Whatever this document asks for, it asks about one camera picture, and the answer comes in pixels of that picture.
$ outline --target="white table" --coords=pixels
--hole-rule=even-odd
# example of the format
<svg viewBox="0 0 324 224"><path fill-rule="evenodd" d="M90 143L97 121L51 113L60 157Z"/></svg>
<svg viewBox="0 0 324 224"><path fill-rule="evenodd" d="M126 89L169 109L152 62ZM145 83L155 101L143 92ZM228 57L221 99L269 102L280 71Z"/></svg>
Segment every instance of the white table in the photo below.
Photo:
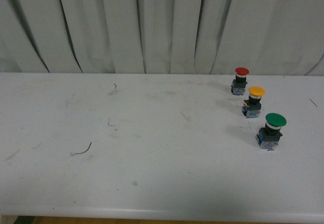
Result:
<svg viewBox="0 0 324 224"><path fill-rule="evenodd" d="M248 76L255 119L234 78L0 73L0 214L324 223L324 77Z"/></svg>

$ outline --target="yellow push button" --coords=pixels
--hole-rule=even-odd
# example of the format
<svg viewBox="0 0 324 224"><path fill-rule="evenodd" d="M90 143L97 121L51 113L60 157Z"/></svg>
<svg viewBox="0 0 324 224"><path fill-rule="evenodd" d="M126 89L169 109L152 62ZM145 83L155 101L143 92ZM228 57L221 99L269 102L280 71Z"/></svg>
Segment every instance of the yellow push button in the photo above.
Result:
<svg viewBox="0 0 324 224"><path fill-rule="evenodd" d="M265 90L259 86L251 86L249 92L253 96L263 96L265 94Z"/></svg>

